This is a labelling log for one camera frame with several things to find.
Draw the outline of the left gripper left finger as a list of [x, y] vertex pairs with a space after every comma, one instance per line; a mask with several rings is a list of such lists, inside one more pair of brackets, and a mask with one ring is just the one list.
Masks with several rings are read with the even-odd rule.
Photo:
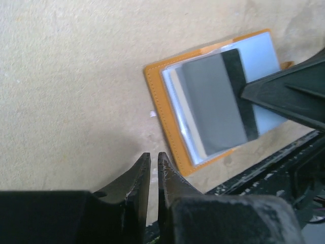
[[1, 243], [142, 243], [150, 154], [96, 192], [1, 191]]

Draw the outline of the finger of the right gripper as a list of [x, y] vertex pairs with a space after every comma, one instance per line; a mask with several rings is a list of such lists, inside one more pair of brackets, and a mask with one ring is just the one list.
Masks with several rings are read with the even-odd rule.
[[302, 63], [248, 83], [241, 98], [324, 131], [324, 49]]

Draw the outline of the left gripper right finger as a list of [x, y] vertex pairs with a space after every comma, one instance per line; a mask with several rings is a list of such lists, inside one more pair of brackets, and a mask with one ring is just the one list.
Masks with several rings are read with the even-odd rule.
[[159, 243], [304, 243], [292, 207], [271, 195], [205, 195], [158, 154]]

